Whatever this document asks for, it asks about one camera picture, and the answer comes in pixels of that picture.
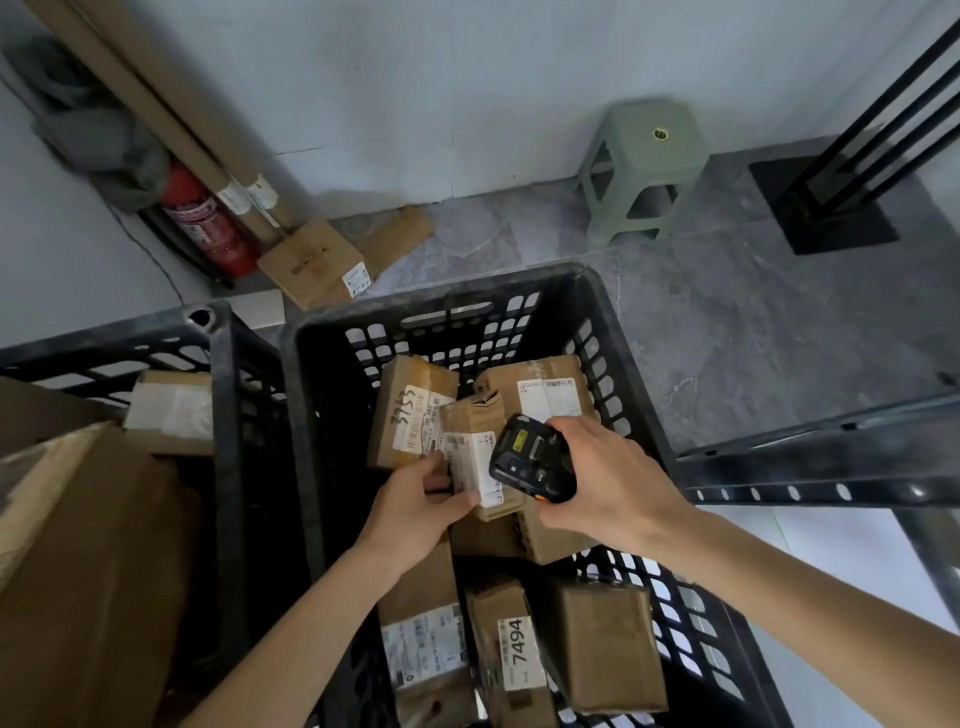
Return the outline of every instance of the brown cardboard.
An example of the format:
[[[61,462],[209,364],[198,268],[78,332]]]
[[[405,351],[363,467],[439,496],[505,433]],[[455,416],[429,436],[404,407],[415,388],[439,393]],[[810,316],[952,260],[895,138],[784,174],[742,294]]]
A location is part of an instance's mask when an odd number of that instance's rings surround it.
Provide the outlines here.
[[[143,372],[131,392],[127,437],[154,455],[212,455],[211,386],[204,372]]]
[[[0,457],[111,420],[115,414],[98,401],[5,376],[0,376],[0,412]]]
[[[349,303],[353,297],[344,275],[361,264],[364,259],[359,251],[322,217],[314,218],[257,260],[260,270],[304,311]]]
[[[377,603],[376,610],[380,626],[387,632],[390,625],[447,606],[453,606],[455,613],[459,615],[460,603],[457,582],[453,575],[450,544],[443,538],[423,561],[400,577],[396,585]],[[462,635],[463,624],[460,623],[459,626]],[[477,719],[466,643],[462,636],[460,646],[462,667],[406,688],[395,687],[396,714],[401,726],[462,728]]]
[[[0,461],[5,726],[149,726],[190,575],[171,463],[92,425]]]
[[[486,523],[460,519],[450,526],[450,547],[464,556],[521,558],[544,565],[596,545],[582,533],[547,528],[529,496],[523,496],[521,510],[508,518]]]
[[[493,444],[507,423],[500,395],[492,392],[443,406],[440,408],[440,422],[453,489],[488,493],[484,496],[490,500],[488,505],[477,505],[471,515],[481,521],[492,521],[522,508],[523,493],[509,485],[497,486],[488,470]],[[497,488],[497,495],[494,495],[493,488]],[[502,502],[492,504],[500,497]]]
[[[503,578],[485,587],[468,588],[467,609],[477,646],[483,699],[491,723],[496,728],[556,728],[557,712],[546,685],[505,690],[499,622],[530,615],[523,587],[515,579]],[[526,645],[528,651],[535,647],[536,638],[532,645]]]
[[[438,446],[438,408],[457,399],[460,377],[419,356],[399,355],[383,367],[367,452],[371,468],[393,470]]]
[[[66,0],[24,0],[24,4],[261,242],[272,244],[279,239],[279,228],[253,206],[247,191],[230,179]]]
[[[549,356],[545,359],[536,359],[534,361],[522,361],[517,364],[505,364],[500,367],[492,367],[480,375],[473,382],[473,391],[478,395],[489,392],[499,391],[503,398],[503,408],[507,419],[519,413],[528,417],[545,420],[539,411],[531,410],[528,406],[525,411],[522,406],[517,383],[530,379],[564,379],[572,378],[576,387],[576,398],[579,402],[580,412],[553,411],[543,414],[583,414],[596,417],[593,410],[593,401],[590,398],[587,378],[580,371],[580,359],[575,354],[564,354],[562,356]]]
[[[220,160],[228,172],[254,193],[258,206],[287,230],[302,220],[276,194],[254,164],[254,155],[223,114],[177,63],[157,46],[126,0],[75,0],[76,5],[136,70],[185,126]]]
[[[371,279],[410,253],[433,234],[433,220],[422,207],[403,207],[383,225],[356,242]]]
[[[667,710],[646,590],[550,578],[531,607],[544,664],[574,711]]]

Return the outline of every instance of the floor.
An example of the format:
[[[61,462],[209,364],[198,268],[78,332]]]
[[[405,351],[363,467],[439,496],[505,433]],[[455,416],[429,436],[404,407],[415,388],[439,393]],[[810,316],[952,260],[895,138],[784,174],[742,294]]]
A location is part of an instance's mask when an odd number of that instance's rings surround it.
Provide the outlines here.
[[[574,180],[437,203],[435,234],[367,295],[591,266],[675,450],[943,393],[960,375],[960,235],[909,178],[883,201],[900,242],[793,255],[747,165],[825,144],[714,156],[670,236],[624,233],[599,251]],[[356,239],[388,215],[334,225]]]

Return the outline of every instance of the fire extinguisher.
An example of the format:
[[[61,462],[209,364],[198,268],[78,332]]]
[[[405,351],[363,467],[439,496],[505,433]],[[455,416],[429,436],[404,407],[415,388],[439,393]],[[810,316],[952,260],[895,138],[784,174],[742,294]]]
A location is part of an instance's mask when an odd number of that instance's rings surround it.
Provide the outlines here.
[[[204,184],[174,158],[160,207],[224,272],[237,279],[256,270],[256,248]]]

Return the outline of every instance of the right hand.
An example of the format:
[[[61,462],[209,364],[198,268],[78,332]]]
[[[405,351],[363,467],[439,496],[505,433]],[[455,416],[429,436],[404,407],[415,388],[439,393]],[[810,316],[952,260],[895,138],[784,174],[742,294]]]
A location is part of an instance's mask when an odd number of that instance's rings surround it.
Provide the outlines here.
[[[699,511],[633,440],[590,417],[547,421],[570,446],[577,495],[537,501],[548,528],[579,531],[620,551],[657,558],[664,537],[692,527]]]

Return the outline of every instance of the cardboard tube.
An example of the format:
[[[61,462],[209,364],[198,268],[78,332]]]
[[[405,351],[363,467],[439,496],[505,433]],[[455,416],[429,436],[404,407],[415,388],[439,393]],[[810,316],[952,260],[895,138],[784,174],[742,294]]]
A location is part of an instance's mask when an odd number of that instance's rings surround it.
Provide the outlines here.
[[[266,210],[288,231],[300,226],[302,220],[263,179],[239,135],[228,124],[221,122],[216,109],[206,101],[191,79],[157,47],[150,32],[130,11],[127,0],[72,2],[227,171],[247,187],[261,209]]]
[[[135,113],[151,132],[227,206],[261,242],[280,238],[253,205],[250,195],[221,169],[154,93],[111,51],[87,22],[65,0],[24,0],[51,33],[63,43],[113,94]]]

